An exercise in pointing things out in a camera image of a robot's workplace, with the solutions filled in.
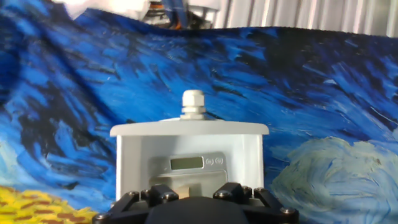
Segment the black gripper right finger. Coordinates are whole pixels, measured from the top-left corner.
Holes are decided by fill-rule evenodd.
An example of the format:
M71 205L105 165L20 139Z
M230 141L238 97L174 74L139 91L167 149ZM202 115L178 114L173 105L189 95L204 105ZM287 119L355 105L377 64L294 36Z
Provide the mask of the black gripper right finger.
M299 224L298 210L282 205L264 187L228 182L214 192L213 199L237 205L249 223Z

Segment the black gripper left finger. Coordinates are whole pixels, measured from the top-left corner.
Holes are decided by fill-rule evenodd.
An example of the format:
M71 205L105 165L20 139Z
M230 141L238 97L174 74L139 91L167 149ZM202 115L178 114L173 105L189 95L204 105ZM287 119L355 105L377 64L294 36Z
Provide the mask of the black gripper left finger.
M112 207L92 218L92 224L144 224L149 212L158 205L178 200L179 196L164 184L141 192L125 193Z

